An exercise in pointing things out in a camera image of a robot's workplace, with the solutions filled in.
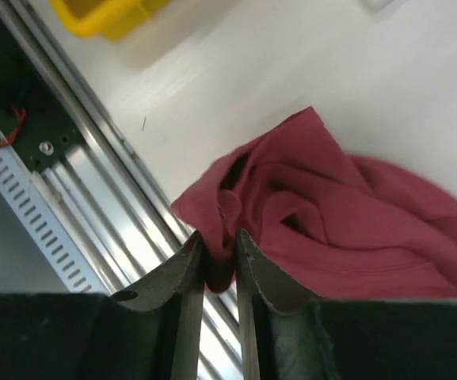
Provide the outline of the red tank top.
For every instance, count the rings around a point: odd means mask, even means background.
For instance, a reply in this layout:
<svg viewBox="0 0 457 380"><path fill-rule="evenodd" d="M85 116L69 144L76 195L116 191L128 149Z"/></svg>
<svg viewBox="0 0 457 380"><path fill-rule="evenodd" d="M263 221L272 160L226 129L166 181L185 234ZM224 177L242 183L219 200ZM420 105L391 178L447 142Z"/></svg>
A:
<svg viewBox="0 0 457 380"><path fill-rule="evenodd" d="M328 298L457 298L457 199L395 165L346 154L313 108L217 159L174 202L225 290L235 235Z"/></svg>

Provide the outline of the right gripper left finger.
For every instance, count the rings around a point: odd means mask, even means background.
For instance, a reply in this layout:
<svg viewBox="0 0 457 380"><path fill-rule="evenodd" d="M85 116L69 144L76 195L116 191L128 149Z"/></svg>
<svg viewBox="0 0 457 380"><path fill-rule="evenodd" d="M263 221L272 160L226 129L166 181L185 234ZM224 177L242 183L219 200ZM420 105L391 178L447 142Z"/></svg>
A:
<svg viewBox="0 0 457 380"><path fill-rule="evenodd" d="M123 309L122 379L196 379L204 300L204 243L194 233L167 261L116 292Z"/></svg>

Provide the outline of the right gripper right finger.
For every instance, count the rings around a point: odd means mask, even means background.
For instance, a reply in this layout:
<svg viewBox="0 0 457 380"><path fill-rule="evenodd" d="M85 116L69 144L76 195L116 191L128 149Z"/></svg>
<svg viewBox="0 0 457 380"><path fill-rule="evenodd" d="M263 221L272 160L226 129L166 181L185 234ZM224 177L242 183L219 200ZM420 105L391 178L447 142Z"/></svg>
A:
<svg viewBox="0 0 457 380"><path fill-rule="evenodd" d="M314 294L236 233L236 286L245 379L322 379Z"/></svg>

